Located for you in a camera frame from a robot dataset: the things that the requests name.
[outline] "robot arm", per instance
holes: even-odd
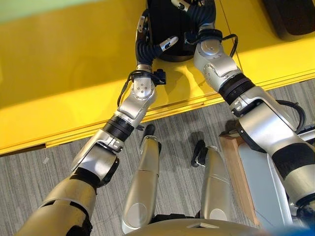
[[[193,38],[197,43],[194,65],[239,118],[237,130],[243,139],[252,149],[272,157],[290,200],[301,211],[313,208],[314,213],[314,147],[297,136],[282,106],[261,87],[255,86],[224,53],[222,33],[214,29],[214,1],[210,2],[199,7],[183,0],[172,0],[199,25],[197,35],[186,37],[186,42]]]
[[[171,37],[159,45],[148,45],[146,17],[145,11],[137,27],[137,69],[128,78],[128,82],[133,81],[130,95],[79,151],[72,162],[71,175],[49,193],[17,236],[90,235],[96,189],[110,181],[119,164],[117,153],[154,102],[155,86],[165,84],[165,72],[158,70],[152,73],[153,59],[178,40]]]

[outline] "wooden board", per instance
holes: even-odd
[[[239,207],[245,215],[255,224],[260,222],[256,217],[251,192],[247,183],[241,157],[238,154],[238,146],[244,140],[238,135],[221,135],[220,143],[226,160],[227,170],[230,175],[234,194]]]

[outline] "black cylindrical object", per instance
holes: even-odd
[[[223,97],[223,99],[231,105],[232,102],[242,95],[247,90],[253,88],[255,85],[253,82],[247,78],[244,74],[240,73],[229,79],[225,82],[220,90],[219,94]]]
[[[134,127],[124,119],[113,115],[102,130],[124,142],[131,135]]]

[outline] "black object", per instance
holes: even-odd
[[[295,109],[297,111],[297,113],[299,114],[299,124],[296,128],[295,133],[300,133],[301,130],[303,129],[305,122],[306,122],[306,114],[305,111],[303,110],[302,107],[299,106],[298,103],[294,103],[294,102],[289,102],[289,101],[285,101],[285,100],[276,100],[280,105],[284,105],[284,106],[288,106],[288,107],[292,107],[293,109]]]
[[[240,73],[226,81],[219,89],[219,94],[229,105],[231,105],[237,97],[254,86],[255,85],[249,78]]]
[[[98,186],[97,186],[98,188],[109,183],[109,181],[112,179],[115,171],[117,170],[118,166],[119,166],[119,158],[116,157],[112,167],[109,169],[109,171],[107,172],[105,177],[98,184]]]
[[[140,64],[152,65],[153,59],[162,54],[162,48],[158,45],[148,45],[144,40],[136,41],[136,58]]]
[[[198,27],[189,16],[177,9],[171,0],[147,0],[149,9],[149,31],[150,40],[153,45],[163,42],[173,35],[178,36],[178,42],[172,48],[159,56],[162,60],[179,62],[193,58],[196,45],[184,44],[184,33],[187,31],[198,31]]]
[[[290,144],[272,155],[272,160],[283,179],[295,169],[315,164],[315,153],[305,143]]]
[[[102,130],[124,142],[131,135],[134,128],[124,119],[113,115]]]
[[[266,151],[264,149],[262,149],[257,143],[255,143],[255,141],[246,133],[246,131],[243,129],[243,127],[241,126],[239,121],[236,122],[235,127],[236,127],[236,130],[239,133],[239,135],[242,137],[242,139],[245,141],[245,143],[247,143],[248,146],[252,150],[266,153]]]
[[[200,165],[206,164],[206,155],[207,155],[208,149],[206,148],[206,144],[203,140],[199,140],[193,150],[193,156],[191,159],[191,165],[193,167],[198,167],[198,163]]]
[[[191,5],[188,8],[187,14],[193,22],[196,22],[198,27],[203,24],[209,24],[216,20],[216,5],[214,0],[207,1],[204,6]]]
[[[99,178],[97,177],[96,174],[92,173],[91,171],[78,167],[74,174],[70,177],[70,179],[78,179],[89,184],[90,186],[93,187],[96,193],[96,188],[99,184]]]
[[[143,142],[144,137],[146,137],[147,135],[154,135],[155,131],[156,131],[156,127],[154,126],[154,124],[148,124],[146,129],[143,132],[141,143]]]
[[[308,224],[309,227],[312,227],[313,229],[314,229],[314,223],[315,223],[315,200],[314,199],[315,197],[313,194],[313,200],[306,203],[302,207],[300,207],[296,212],[296,216],[300,218],[304,223]]]
[[[264,0],[273,26],[282,40],[296,40],[315,31],[312,0]]]
[[[192,219],[194,217],[192,216],[185,216],[183,214],[169,214],[169,215],[156,215],[152,221],[150,222],[150,224],[155,223],[155,222],[159,222],[159,221],[164,221],[164,220],[174,220],[174,219]]]
[[[92,224],[89,220],[88,215],[86,215],[82,227],[75,225],[67,232],[66,236],[89,236],[92,231]]]

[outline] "black container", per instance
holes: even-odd
[[[282,40],[297,40],[315,31],[315,7],[312,0],[263,0],[263,2]]]

